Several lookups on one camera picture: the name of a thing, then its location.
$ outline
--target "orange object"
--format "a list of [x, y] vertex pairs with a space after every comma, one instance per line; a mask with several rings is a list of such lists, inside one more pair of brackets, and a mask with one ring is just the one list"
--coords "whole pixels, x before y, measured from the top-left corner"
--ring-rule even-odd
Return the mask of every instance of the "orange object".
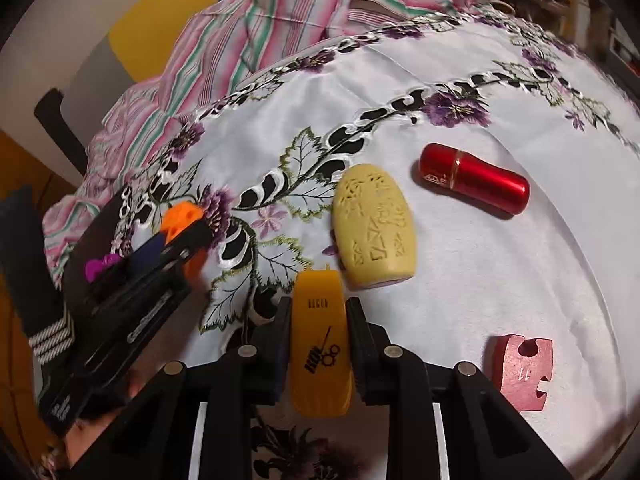
[[[166, 234], [166, 244], [184, 231], [189, 225], [204, 216], [204, 211], [191, 202], [180, 202], [169, 209], [162, 218], [160, 232]], [[188, 280], [196, 278], [207, 259], [207, 251], [200, 250], [184, 266], [184, 275]]]
[[347, 314], [337, 270], [298, 273], [291, 310], [289, 392], [304, 416], [341, 416], [353, 373]]
[[521, 335], [498, 338], [494, 350], [493, 383], [519, 412], [539, 412], [546, 393], [540, 381], [551, 380], [554, 367], [551, 339], [524, 339]]

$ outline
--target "yellow soap bar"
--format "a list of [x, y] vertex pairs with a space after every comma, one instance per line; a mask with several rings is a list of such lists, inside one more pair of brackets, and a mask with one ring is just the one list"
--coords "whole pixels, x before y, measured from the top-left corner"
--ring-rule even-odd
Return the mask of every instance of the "yellow soap bar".
[[347, 314], [336, 270], [298, 273], [291, 311], [289, 393], [304, 416], [341, 416], [353, 389]]
[[398, 185], [372, 164], [349, 168], [338, 183], [333, 222], [353, 285], [386, 285], [415, 274], [415, 231]]

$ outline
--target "red metallic bottle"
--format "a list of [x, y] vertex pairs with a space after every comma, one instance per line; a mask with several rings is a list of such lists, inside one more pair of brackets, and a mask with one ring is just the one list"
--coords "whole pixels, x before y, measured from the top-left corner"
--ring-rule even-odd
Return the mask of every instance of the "red metallic bottle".
[[423, 179], [517, 215], [529, 201], [523, 176], [442, 144], [427, 144], [420, 156]]

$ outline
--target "white wall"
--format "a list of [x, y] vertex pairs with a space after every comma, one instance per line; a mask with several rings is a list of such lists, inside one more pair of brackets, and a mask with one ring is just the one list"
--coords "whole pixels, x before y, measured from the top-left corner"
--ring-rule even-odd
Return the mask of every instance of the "white wall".
[[80, 174], [33, 109], [50, 88], [64, 91], [84, 59], [136, 1], [36, 0], [0, 51], [0, 129], [76, 186]]

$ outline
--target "puzzle piece notch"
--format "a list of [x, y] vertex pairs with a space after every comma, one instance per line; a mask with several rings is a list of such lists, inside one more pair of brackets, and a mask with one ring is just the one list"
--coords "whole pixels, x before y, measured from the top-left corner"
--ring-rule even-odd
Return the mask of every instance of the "puzzle piece notch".
[[494, 385], [518, 412], [539, 412], [546, 393], [538, 390], [538, 384], [551, 380], [553, 362], [551, 339], [501, 336], [494, 350]]

